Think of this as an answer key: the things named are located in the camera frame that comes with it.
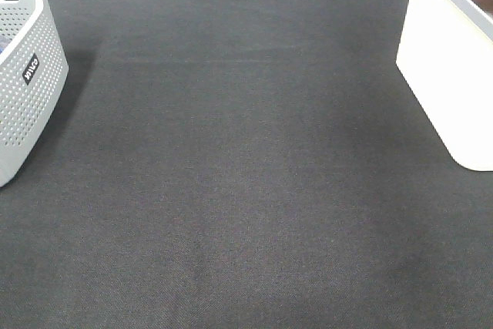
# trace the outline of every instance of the gray plastic basket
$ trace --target gray plastic basket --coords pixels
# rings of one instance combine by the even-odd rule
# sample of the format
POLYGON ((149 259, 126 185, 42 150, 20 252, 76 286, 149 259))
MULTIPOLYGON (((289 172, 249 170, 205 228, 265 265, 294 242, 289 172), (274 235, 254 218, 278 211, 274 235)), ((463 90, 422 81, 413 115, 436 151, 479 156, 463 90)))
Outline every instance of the gray plastic basket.
POLYGON ((47 0, 0 2, 0 186, 24 163, 57 103, 69 67, 47 0))

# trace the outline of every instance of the white plastic box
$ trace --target white plastic box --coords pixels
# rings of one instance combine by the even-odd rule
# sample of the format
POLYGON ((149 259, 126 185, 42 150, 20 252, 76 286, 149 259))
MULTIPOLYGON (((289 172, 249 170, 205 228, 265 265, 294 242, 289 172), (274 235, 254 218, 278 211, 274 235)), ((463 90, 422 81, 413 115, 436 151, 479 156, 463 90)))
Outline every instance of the white plastic box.
POLYGON ((43 131, 69 67, 47 0, 0 2, 0 186, 18 171, 43 131))
POLYGON ((397 65, 451 156, 493 170, 493 22, 471 0, 409 0, 397 65))

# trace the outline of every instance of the dark gray mat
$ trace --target dark gray mat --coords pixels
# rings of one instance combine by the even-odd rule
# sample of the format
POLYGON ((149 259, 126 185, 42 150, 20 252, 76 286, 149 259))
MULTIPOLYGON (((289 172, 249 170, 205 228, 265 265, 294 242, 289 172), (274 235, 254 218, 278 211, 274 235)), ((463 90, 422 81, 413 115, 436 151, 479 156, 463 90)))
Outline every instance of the dark gray mat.
POLYGON ((407 0, 50 0, 0 328, 490 328, 491 173, 394 65, 407 0))

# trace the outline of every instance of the white container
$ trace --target white container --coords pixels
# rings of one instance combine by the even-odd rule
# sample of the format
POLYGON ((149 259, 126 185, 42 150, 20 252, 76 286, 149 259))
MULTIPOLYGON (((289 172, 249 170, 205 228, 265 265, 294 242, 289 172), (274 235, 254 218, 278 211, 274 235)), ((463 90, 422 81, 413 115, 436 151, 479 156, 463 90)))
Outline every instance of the white container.
POLYGON ((47 0, 0 2, 0 186, 21 167, 45 128, 69 67, 47 0))
POLYGON ((493 21, 471 0, 409 0, 397 65, 451 156, 493 170, 493 21))

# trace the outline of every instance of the perforated basket wall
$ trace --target perforated basket wall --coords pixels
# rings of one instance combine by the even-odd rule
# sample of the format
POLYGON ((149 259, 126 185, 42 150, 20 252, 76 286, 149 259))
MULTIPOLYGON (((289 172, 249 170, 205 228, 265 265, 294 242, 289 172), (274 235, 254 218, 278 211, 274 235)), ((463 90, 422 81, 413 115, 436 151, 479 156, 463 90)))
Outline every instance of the perforated basket wall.
POLYGON ((35 145, 68 72, 47 0, 0 3, 0 186, 35 145))

